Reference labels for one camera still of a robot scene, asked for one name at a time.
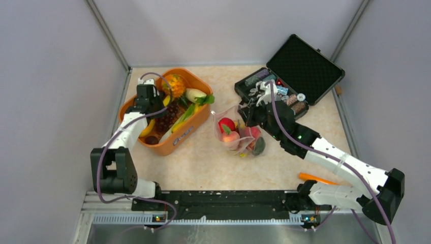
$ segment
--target gray wall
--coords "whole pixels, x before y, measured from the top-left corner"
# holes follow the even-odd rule
[[[131,66],[266,63],[296,33],[331,56],[361,0],[95,0]]]
[[[337,60],[362,159],[406,174],[402,243],[429,243],[431,2],[374,1]]]
[[[126,73],[84,1],[3,1],[0,19],[0,243],[69,243]]]

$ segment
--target orange marker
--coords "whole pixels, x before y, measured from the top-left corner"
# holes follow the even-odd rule
[[[316,177],[314,175],[306,174],[306,173],[299,173],[299,178],[302,180],[312,179],[312,180],[320,181],[320,182],[328,184],[328,185],[338,185],[337,183]]]

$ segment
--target black foam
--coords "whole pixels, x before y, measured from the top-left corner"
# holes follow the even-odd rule
[[[266,66],[297,93],[305,94],[310,105],[315,105],[345,74],[297,35],[291,35]]]

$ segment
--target speckled surface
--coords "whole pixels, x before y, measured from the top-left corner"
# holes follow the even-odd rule
[[[185,67],[208,83],[215,96],[211,109],[225,111],[239,103],[234,83],[262,66]],[[145,72],[163,74],[169,68],[134,68],[126,100],[136,94],[138,78]],[[328,93],[316,106],[298,120],[336,147],[349,152],[340,117],[332,96]],[[302,181],[300,172],[312,174],[339,184],[347,182],[330,171],[281,149],[266,132],[267,147],[262,156],[246,158],[230,154],[215,139],[213,121],[209,119],[169,156],[161,157],[140,143],[132,150],[138,176],[156,181],[163,190],[289,190]]]

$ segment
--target plastic bag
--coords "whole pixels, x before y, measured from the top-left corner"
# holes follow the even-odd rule
[[[235,105],[221,113],[211,111],[211,114],[213,114],[214,135],[218,141],[223,143],[226,149],[233,151],[235,155],[240,155],[241,157],[248,154],[260,155],[265,149],[262,133],[258,126],[245,126],[241,115],[238,114],[238,109],[241,107],[243,106]],[[223,118],[232,120],[235,124],[235,130],[225,132],[222,128],[222,131],[219,121]]]

